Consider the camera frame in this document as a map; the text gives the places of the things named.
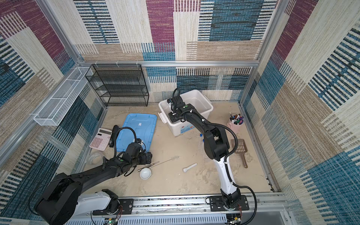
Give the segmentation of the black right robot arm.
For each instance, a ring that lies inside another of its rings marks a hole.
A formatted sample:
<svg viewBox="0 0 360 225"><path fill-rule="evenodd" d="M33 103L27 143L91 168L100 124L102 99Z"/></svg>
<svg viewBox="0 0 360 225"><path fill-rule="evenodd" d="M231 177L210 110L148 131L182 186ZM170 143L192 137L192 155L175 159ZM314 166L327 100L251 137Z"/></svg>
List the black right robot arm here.
<svg viewBox="0 0 360 225"><path fill-rule="evenodd" d="M241 189L250 189L236 184L230 167L229 157L238 147L236 134L225 125L209 122L192 104L185 104L180 96L171 97L167 103L171 110L168 116L172 122L189 122L203 135L205 153L217 168L225 208L236 208L242 199Z"/></svg>

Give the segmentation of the white plastic storage bin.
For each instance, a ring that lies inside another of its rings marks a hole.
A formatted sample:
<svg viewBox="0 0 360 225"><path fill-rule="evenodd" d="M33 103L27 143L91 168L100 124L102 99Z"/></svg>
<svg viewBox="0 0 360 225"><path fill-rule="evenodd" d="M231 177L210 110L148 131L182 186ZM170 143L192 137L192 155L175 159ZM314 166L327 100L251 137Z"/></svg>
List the white plastic storage bin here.
<svg viewBox="0 0 360 225"><path fill-rule="evenodd" d="M177 103L178 112L172 112L171 104L167 100L163 100L158 104L161 110L159 113L160 119L164 124L168 125L175 137L195 128L185 119L187 114L197 112L203 118L208 119L214 109L210 100L199 90L183 93L180 98Z"/></svg>

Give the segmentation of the white ceramic pestle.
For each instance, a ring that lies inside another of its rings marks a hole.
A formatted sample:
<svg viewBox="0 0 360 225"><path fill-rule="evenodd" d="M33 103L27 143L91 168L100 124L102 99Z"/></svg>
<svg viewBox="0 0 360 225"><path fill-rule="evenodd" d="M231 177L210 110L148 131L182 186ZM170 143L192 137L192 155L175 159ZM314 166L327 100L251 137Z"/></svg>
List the white ceramic pestle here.
<svg viewBox="0 0 360 225"><path fill-rule="evenodd" d="M188 167L183 168L183 172L186 173L188 170L194 168L195 166L197 166L197 163L194 163L194 164L192 164L192 165L190 165Z"/></svg>

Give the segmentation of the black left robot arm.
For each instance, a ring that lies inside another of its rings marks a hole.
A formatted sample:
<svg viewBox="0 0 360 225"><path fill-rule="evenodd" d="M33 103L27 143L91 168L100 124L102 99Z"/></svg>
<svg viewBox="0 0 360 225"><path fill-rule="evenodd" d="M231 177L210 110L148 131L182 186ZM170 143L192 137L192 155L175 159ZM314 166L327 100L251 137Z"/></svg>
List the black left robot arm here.
<svg viewBox="0 0 360 225"><path fill-rule="evenodd" d="M152 153L132 142L126 151L116 153L111 159L103 158L100 166L71 175L60 173L43 185L44 191L34 206L35 213L50 225L63 225L73 216L86 212L118 214L122 207L114 192L109 189L95 194L84 192L106 180L129 175L138 165L151 162Z"/></svg>

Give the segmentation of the black metal tongs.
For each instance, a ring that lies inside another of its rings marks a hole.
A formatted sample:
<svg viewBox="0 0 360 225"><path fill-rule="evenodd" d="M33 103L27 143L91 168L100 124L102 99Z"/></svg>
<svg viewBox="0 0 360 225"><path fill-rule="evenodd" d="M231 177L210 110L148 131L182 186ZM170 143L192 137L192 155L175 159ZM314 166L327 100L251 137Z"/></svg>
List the black metal tongs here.
<svg viewBox="0 0 360 225"><path fill-rule="evenodd" d="M155 163L152 163L152 164L150 164L150 165L147 165L147 166L145 166L145 167L143 167L143 168L141 168L141 169L138 169L137 172L140 172L140 171L142 171L142 170L145 169L145 168L150 168L150 167L152 167L152 166L154 166L154 165L156 165L156 164L158 164L158 163L159 163L159 161L157 161L157 162L155 162Z"/></svg>

